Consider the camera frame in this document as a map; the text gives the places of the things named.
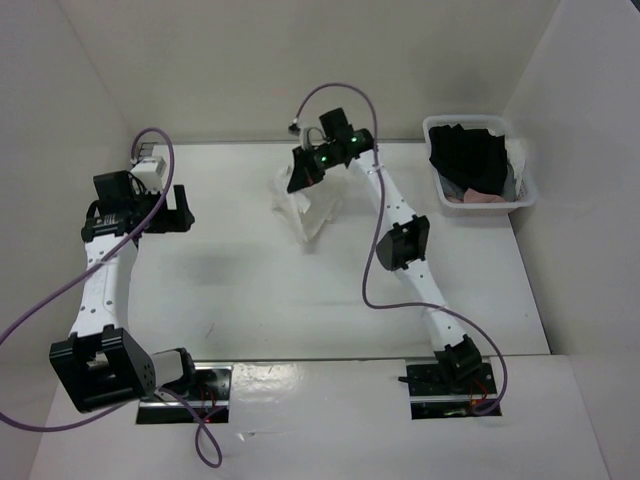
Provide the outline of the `white pleated skirt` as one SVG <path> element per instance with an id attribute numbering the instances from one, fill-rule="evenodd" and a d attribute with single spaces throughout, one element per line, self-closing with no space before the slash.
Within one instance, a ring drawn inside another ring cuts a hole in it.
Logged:
<path id="1" fill-rule="evenodd" d="M 298 192 L 288 193 L 292 179 L 291 166 L 280 168 L 269 181 L 272 211 L 289 228 L 300 245 L 312 243 L 326 223 L 333 221 L 346 195 L 348 182 L 330 175 L 319 184 Z"/>

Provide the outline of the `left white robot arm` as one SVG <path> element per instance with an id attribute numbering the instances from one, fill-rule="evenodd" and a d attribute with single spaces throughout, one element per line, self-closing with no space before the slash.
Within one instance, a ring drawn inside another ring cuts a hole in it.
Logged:
<path id="1" fill-rule="evenodd" d="M 128 331 L 131 274 L 145 217 L 149 234 L 186 233 L 195 218 L 183 186 L 169 208 L 138 175 L 97 175 L 97 192 L 81 229 L 89 278 L 67 339 L 50 347 L 49 360 L 76 409 L 89 413 L 132 400 L 148 400 L 164 387 L 180 400 L 198 390 L 199 375 L 184 348 L 150 354 Z"/>

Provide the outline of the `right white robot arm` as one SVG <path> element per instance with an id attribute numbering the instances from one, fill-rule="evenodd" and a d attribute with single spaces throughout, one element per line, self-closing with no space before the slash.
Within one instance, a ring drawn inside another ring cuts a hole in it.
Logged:
<path id="1" fill-rule="evenodd" d="M 479 373 L 482 356 L 463 328 L 473 323 L 446 305 L 432 275 L 426 249 L 430 222 L 405 201 L 379 159 L 374 133 L 356 130 L 341 108 L 320 116 L 323 141 L 312 144 L 308 129 L 293 119 L 289 133 L 300 139 L 293 149 L 293 173 L 287 185 L 290 194 L 318 186 L 332 167 L 343 166 L 363 177 L 370 197 L 378 207 L 372 247 L 367 254 L 361 293 L 364 303 L 375 310 L 416 307 L 425 311 L 426 326 L 438 365 L 438 381 L 450 393 L 459 393 Z M 375 305 L 367 296 L 371 266 L 377 261 L 393 273 L 416 296 L 406 303 Z"/>

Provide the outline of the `pink garment in basket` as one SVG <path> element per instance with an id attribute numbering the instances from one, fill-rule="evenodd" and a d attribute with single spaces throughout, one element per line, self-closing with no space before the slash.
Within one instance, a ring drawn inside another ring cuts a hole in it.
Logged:
<path id="1" fill-rule="evenodd" d="M 484 194 L 473 189 L 467 189 L 462 195 L 447 196 L 446 199 L 456 204 L 502 204 L 506 200 L 493 194 Z"/>

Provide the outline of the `black skirt in basket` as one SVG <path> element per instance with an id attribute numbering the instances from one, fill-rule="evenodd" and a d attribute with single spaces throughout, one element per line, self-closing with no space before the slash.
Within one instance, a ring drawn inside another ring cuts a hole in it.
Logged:
<path id="1" fill-rule="evenodd" d="M 505 136 L 461 125 L 428 130 L 430 162 L 436 171 L 464 190 L 500 195 L 508 172 Z"/>

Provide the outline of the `white plastic laundry basket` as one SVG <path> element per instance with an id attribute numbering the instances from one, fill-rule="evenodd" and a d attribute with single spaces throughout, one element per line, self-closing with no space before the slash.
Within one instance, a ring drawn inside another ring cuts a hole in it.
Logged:
<path id="1" fill-rule="evenodd" d="M 514 127 L 503 117 L 486 114 L 445 114 L 426 117 L 422 122 L 422 128 L 427 148 L 427 156 L 431 154 L 431 144 L 429 140 L 429 129 L 436 126 L 461 125 L 469 129 L 494 129 L 502 133 L 520 138 Z M 517 209 L 531 207 L 538 199 L 538 189 L 530 172 L 529 166 L 525 166 L 523 182 L 520 188 L 516 188 L 516 199 L 514 202 L 502 204 L 456 204 L 448 201 L 443 191 L 439 174 L 432 168 L 436 192 L 442 207 L 443 214 L 450 217 L 469 216 L 502 216 L 507 215 Z"/>

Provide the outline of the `white garment in basket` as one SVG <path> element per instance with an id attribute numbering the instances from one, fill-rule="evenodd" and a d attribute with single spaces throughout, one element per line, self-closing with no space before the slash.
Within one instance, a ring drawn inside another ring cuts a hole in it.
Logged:
<path id="1" fill-rule="evenodd" d="M 502 133 L 494 129 L 490 129 L 489 133 L 492 136 L 505 137 L 505 149 L 509 163 L 513 169 L 514 180 L 516 182 L 516 188 L 519 189 L 523 182 L 524 170 L 527 160 L 527 152 L 520 138 L 514 137 L 507 133 Z"/>

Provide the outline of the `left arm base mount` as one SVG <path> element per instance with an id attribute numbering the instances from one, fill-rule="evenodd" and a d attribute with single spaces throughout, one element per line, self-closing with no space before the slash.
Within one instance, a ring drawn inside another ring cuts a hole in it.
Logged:
<path id="1" fill-rule="evenodd" d="M 230 415 L 232 365 L 200 361 L 195 363 L 195 369 L 195 384 L 180 387 L 177 395 L 206 423 L 226 424 Z M 195 423 L 192 415 L 172 395 L 157 392 L 151 400 L 139 403 L 137 425 L 191 423 Z"/>

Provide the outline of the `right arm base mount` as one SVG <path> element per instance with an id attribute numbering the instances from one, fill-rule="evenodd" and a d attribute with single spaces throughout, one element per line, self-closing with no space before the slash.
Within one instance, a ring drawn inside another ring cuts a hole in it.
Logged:
<path id="1" fill-rule="evenodd" d="M 409 358 L 398 382 L 407 387 L 412 420 L 479 417 L 477 409 L 490 408 L 499 393 L 487 359 L 470 378 L 450 385 L 434 359 Z"/>

